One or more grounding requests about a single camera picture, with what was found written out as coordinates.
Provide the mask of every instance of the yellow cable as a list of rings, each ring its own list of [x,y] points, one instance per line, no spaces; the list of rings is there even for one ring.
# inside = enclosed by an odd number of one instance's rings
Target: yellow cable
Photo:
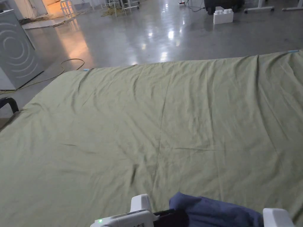
[[[67,59],[67,60],[65,60],[65,61],[63,61],[63,62],[61,62],[61,63],[60,63],[60,67],[61,67],[61,68],[63,68],[63,71],[62,71],[62,72],[60,72],[60,73],[59,73],[57,76],[51,77],[51,78],[46,79],[46,80],[38,81],[38,82],[33,83],[33,84],[29,84],[29,85],[24,86],[24,87],[21,87],[21,88],[19,88],[19,89],[17,89],[17,90],[13,90],[13,91],[0,91],[0,94],[8,94],[8,93],[13,93],[13,92],[15,92],[15,91],[18,91],[18,90],[21,90],[21,89],[23,89],[23,88],[26,88],[26,87],[32,86],[32,85],[34,85],[34,84],[38,84],[38,83],[41,83],[41,82],[44,82],[44,81],[48,81],[48,80],[54,79],[54,78],[56,78],[56,77],[60,76],[62,73],[64,73],[65,68],[62,66],[62,63],[66,62],[66,61],[70,61],[70,60],[80,60],[80,61],[83,61],[82,59],[79,59],[79,58],[71,58],[71,59]],[[80,69],[80,68],[81,68],[81,67],[84,65],[84,63],[85,63],[85,61],[83,61],[82,65],[80,65],[80,66],[79,66],[79,67],[78,67],[76,70]]]

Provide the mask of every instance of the green bed sheet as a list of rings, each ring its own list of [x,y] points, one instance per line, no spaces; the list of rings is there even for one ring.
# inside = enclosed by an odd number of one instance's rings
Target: green bed sheet
[[[303,222],[303,51],[64,73],[0,132],[0,225],[84,227],[180,191]]]

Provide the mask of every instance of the white plastic casing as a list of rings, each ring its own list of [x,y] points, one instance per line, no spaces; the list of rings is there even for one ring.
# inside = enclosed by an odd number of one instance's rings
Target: white plastic casing
[[[264,227],[294,227],[286,210],[278,208],[263,209]]]
[[[91,227],[153,227],[158,217],[152,213],[147,194],[132,198],[129,213],[95,220]]]

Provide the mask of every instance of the circular pattern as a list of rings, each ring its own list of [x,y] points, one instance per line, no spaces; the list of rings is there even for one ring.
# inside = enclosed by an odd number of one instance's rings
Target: circular pattern
[[[10,77],[23,78],[37,68],[35,53],[23,29],[10,21],[0,21],[1,68]]]

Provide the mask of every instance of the white building block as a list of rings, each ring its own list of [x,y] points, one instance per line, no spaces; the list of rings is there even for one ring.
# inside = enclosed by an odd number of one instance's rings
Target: white building block
[[[231,23],[234,19],[234,12],[232,9],[216,10],[214,13],[214,25]]]

